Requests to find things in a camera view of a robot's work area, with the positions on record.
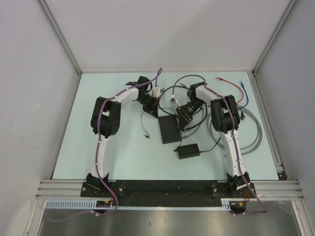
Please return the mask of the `black network switch box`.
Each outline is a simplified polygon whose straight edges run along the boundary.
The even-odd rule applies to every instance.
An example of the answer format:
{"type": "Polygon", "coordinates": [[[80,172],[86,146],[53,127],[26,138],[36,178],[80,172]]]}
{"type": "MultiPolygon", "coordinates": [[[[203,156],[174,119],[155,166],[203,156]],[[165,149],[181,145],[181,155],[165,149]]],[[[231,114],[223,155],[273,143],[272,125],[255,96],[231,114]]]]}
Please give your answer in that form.
{"type": "Polygon", "coordinates": [[[177,117],[175,115],[160,116],[158,123],[163,144],[182,141],[181,133],[178,130],[177,117]]]}

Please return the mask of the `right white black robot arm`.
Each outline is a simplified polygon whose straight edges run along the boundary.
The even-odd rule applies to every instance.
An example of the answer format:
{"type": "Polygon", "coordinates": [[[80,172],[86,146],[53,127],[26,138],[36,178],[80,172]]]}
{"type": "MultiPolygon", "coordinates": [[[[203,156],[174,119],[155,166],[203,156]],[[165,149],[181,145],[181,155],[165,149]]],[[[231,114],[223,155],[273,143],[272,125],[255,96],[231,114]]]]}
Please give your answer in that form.
{"type": "Polygon", "coordinates": [[[183,130],[193,120],[199,108],[210,104],[212,126],[220,134],[227,157],[227,192],[232,197],[239,197],[249,186],[250,177],[238,141],[240,116],[234,96],[219,95],[201,82],[190,86],[188,97],[190,102],[176,108],[178,130],[183,130]]]}

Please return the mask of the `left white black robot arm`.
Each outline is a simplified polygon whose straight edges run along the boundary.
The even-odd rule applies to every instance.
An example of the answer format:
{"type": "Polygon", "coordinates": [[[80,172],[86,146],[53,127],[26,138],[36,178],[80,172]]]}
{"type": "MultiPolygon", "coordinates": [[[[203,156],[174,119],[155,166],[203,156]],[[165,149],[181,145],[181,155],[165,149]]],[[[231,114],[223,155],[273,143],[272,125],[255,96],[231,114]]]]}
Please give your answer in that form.
{"type": "Polygon", "coordinates": [[[105,182],[110,173],[110,161],[112,159],[112,138],[117,134],[121,123],[121,111],[133,101],[143,106],[144,112],[158,117],[158,102],[163,87],[152,86],[153,80],[141,76],[136,82],[128,82],[125,88],[116,95],[96,99],[91,118],[91,127],[96,136],[95,161],[87,182],[92,184],[91,190],[97,196],[108,193],[109,185],[105,182]]]}

